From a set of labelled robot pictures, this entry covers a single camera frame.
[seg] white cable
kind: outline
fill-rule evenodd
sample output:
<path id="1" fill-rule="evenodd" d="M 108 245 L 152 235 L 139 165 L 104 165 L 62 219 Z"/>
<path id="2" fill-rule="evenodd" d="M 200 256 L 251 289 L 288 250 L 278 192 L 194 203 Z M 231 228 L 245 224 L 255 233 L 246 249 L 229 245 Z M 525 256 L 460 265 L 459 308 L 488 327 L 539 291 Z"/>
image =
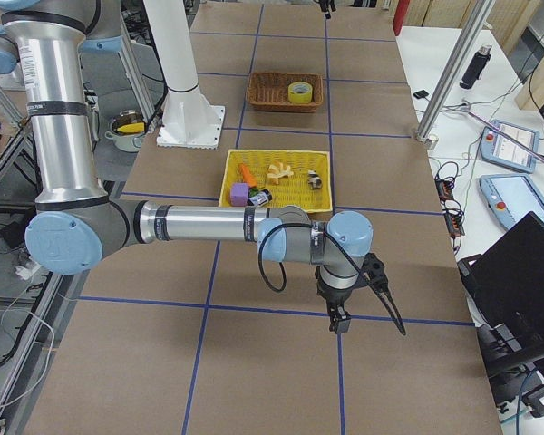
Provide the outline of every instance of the white cable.
<path id="1" fill-rule="evenodd" d="M 51 354 L 53 353 L 53 348 L 54 348 L 54 329 L 52 328 L 51 325 L 49 325 L 47 322 L 45 322 L 43 319 L 41 319 L 38 315 L 36 315 L 36 314 L 34 314 L 34 313 L 30 312 L 30 311 L 24 310 L 22 308 L 17 308 L 17 309 L 10 310 L 10 311 L 24 311 L 24 312 L 28 313 L 29 315 L 31 315 L 38 322 L 40 322 L 41 324 L 46 326 L 49 329 L 50 333 L 51 333 L 51 345 L 48 348 L 48 354 L 46 355 L 46 361 L 44 361 L 44 370 L 41 373 L 38 380 L 34 383 L 34 385 L 32 387 L 30 387 L 28 390 L 23 392 L 21 395 L 19 395 L 15 399 L 12 399 L 11 401 L 8 401 L 7 403 L 4 403 L 4 404 L 0 405 L 0 409 L 5 408 L 6 406 L 10 406 L 13 403 L 16 403 L 17 401 L 20 401 L 23 397 L 30 394 L 38 386 L 38 384 L 43 380 L 44 376 L 46 375 L 46 372 L 48 370 L 48 363 L 50 362 Z"/>

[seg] red object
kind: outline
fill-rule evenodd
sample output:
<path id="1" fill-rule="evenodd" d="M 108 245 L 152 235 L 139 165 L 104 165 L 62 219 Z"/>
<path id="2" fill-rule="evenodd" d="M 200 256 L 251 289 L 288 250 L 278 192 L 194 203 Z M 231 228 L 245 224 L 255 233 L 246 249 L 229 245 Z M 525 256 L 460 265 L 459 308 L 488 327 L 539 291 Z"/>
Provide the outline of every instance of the red object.
<path id="1" fill-rule="evenodd" d="M 393 31 L 395 32 L 395 36 L 399 36 L 399 33 L 401 32 L 403 21 L 407 15 L 410 3 L 411 0 L 399 0 L 397 10 L 395 11 L 395 18 L 393 19 Z"/>

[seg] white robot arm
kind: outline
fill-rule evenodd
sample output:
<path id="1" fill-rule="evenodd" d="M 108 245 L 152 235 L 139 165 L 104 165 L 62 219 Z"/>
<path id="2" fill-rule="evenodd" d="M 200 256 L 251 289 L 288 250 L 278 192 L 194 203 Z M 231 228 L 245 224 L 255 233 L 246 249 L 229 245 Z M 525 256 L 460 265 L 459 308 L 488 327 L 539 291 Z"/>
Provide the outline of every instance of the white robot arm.
<path id="1" fill-rule="evenodd" d="M 178 0 L 154 0 L 153 7 L 157 2 L 166 6 Z M 44 189 L 35 201 L 38 214 L 26 229 L 36 261 L 69 275 L 136 243 L 185 238 L 258 242 L 261 271 L 263 259 L 317 266 L 317 292 L 326 300 L 331 331 L 348 330 L 345 300 L 356 288 L 370 286 L 405 334 L 384 265 L 370 254 L 373 229 L 361 214 L 338 213 L 325 223 L 311 222 L 295 207 L 158 207 L 109 199 L 95 173 L 78 49 L 82 44 L 93 50 L 121 48 L 119 0 L 0 0 L 0 8 L 5 34 L 18 47 L 43 176 Z M 188 34 L 183 6 L 177 10 Z M 190 44 L 183 50 L 191 54 Z M 170 77 L 179 79 L 165 75 L 169 87 Z M 284 287 L 267 284 L 277 291 Z"/>

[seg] small black object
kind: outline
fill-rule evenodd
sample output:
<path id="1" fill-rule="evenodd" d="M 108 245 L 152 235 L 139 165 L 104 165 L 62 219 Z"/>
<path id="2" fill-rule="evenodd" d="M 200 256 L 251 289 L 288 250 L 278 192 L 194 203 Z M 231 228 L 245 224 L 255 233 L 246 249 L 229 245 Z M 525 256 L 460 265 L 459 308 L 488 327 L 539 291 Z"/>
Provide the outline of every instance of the small black object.
<path id="1" fill-rule="evenodd" d="M 429 96 L 429 93 L 425 89 L 421 89 L 420 91 L 413 93 L 413 97 L 415 97 L 417 100 L 420 100 L 421 98 L 425 98 L 428 96 Z"/>
<path id="2" fill-rule="evenodd" d="M 532 408 L 532 417 L 544 417 L 544 385 L 524 394 L 522 400 Z"/>
<path id="3" fill-rule="evenodd" d="M 481 72 L 491 58 L 490 50 L 491 45 L 485 43 L 481 46 L 480 50 L 473 55 L 473 59 L 471 59 L 468 69 L 465 70 L 465 74 L 461 78 L 460 86 L 463 89 L 471 89 L 473 84 L 480 79 Z"/>

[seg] yellow tape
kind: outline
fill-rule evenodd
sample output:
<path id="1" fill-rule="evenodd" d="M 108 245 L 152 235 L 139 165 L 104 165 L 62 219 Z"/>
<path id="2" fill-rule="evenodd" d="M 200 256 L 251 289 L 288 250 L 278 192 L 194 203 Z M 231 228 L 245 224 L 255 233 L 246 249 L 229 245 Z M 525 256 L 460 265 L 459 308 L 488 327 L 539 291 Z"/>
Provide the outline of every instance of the yellow tape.
<path id="1" fill-rule="evenodd" d="M 307 82 L 288 85 L 288 100 L 293 104 L 308 104 L 312 101 L 312 86 Z"/>

